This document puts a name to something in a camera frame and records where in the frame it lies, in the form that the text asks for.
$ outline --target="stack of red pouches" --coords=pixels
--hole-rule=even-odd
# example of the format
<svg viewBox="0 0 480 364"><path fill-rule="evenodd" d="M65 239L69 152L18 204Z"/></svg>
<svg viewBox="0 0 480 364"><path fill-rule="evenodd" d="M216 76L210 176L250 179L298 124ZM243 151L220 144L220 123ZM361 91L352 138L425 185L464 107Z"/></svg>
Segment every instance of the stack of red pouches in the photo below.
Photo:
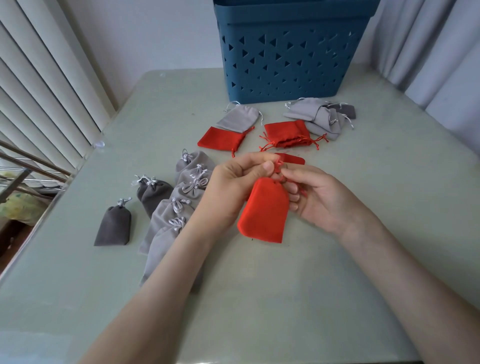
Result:
<svg viewBox="0 0 480 364"><path fill-rule="evenodd" d="M235 152L240 147L243 139L245 139L245 136L253 129L255 129L254 126L245 130L243 133L237 133L211 126L198 141L197 145L209 149L228 150L232 152L232 157L235 157Z"/></svg>
<svg viewBox="0 0 480 364"><path fill-rule="evenodd" d="M280 173L280 166L284 161L305 164L303 158L285 153L277 154L280 158L275 162L275 173ZM264 242L282 243L290 204L288 192L283 188L282 182L284 181L270 177L263 177L255 182L237 223L242 235Z"/></svg>
<svg viewBox="0 0 480 364"><path fill-rule="evenodd" d="M305 126L303 120L274 122L272 124L265 124L265 136L260 136L262 139L268 141L268 144L261 146L260 151L264 152L270 148L290 148L293 146L310 146L315 144L317 150L319 149L318 141L324 139L327 143L327 134L320 136L317 139L310 138L310 132Z"/></svg>

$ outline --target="gray curtain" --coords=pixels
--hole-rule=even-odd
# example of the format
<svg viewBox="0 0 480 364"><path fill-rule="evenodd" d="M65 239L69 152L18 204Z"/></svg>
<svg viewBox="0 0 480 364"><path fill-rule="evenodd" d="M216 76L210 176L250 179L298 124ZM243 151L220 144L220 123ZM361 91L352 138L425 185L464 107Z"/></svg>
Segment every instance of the gray curtain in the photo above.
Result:
<svg viewBox="0 0 480 364"><path fill-rule="evenodd" d="M480 0L382 0L372 65L480 155Z"/></svg>

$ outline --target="forearm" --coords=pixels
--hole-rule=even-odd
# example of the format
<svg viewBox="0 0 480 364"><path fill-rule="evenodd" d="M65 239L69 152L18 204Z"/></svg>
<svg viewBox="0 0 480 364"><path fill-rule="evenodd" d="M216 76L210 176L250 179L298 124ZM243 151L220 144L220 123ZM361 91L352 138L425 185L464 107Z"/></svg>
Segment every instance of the forearm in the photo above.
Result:
<svg viewBox="0 0 480 364"><path fill-rule="evenodd" d="M477 363L480 315L421 266L376 218L342 237L425 363Z"/></svg>
<svg viewBox="0 0 480 364"><path fill-rule="evenodd" d="M195 225L194 216L147 282L100 334L81 363L170 361L187 296L214 243L207 230Z"/></svg>

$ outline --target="metal rack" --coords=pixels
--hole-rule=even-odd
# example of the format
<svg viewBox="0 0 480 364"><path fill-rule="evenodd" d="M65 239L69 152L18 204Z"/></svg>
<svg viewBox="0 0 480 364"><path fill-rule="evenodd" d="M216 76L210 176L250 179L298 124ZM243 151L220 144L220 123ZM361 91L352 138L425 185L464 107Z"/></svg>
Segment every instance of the metal rack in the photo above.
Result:
<svg viewBox="0 0 480 364"><path fill-rule="evenodd" d="M1 159L4 159L4 160L7 160L11 163L14 163L18 166L20 166L20 168L12 168L12 167L4 167L2 168L2 170L9 170L9 171L18 171L20 172L15 178L7 178L7 177L4 177L4 176L0 176L0 182L2 181L5 181L7 182L8 184L5 186L5 189L0 192L0 204L1 203L4 203L8 196L10 196L11 193L13 193L14 191L19 191L19 192L22 192L22 193L25 193L25 194L30 194L32 196L35 196L35 197L40 197L40 198L43 198L43 199L47 199L47 200L53 200L53 197L51 196L47 196L47 195L43 195L39 192L34 192L34 191L31 191L31 190L28 190L28 189L25 189L23 188L22 186L20 186L21 183L24 183L24 182L51 182L51 180L54 180L54 181L58 181L60 183L65 183L67 181L67 178L70 176L70 173L60 167L57 167L55 166L54 164L50 163L50 162L47 162L41 158L38 158L30 153L27 153L27 152L24 152L23 150L21 149L18 149L6 142L3 142L0 140L0 146L2 148L5 148L5 149L8 149L16 154L19 154L21 156L23 156L23 158L15 158L15 157L11 157L5 153L3 153L2 151L0 151L0 158ZM48 170L48 171L45 171L37 166L34 166L34 165L31 165L30 163L28 163L28 161L33 161L33 162L36 162L36 163L39 163L47 168L50 168L51 170ZM48 178L50 178L50 180L39 180L39 179L29 179L27 178L32 172L36 172L38 174L41 174L43 176L46 176ZM54 173L61 173L63 174L64 176L66 176L67 178L64 178L62 176L59 176L59 175L56 175ZM51 190L51 189L44 189L42 190L44 192L53 192L55 190Z"/></svg>

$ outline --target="hand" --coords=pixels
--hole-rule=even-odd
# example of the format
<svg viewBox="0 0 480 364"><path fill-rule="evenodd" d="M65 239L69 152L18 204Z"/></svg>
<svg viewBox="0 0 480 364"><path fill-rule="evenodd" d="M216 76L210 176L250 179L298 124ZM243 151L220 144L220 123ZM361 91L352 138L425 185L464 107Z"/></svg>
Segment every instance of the hand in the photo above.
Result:
<svg viewBox="0 0 480 364"><path fill-rule="evenodd" d="M290 199L290 210L300 217L332 233L338 239L347 239L357 234L365 224L377 217L342 182L313 166L286 163L281 173L291 181L298 182L307 196L297 195ZM290 194L298 193L298 186L287 182L285 189Z"/></svg>
<svg viewBox="0 0 480 364"><path fill-rule="evenodd" d="M189 224L216 237L224 233L237 219L255 182L273 174L278 158L267 152L247 153L216 166Z"/></svg>

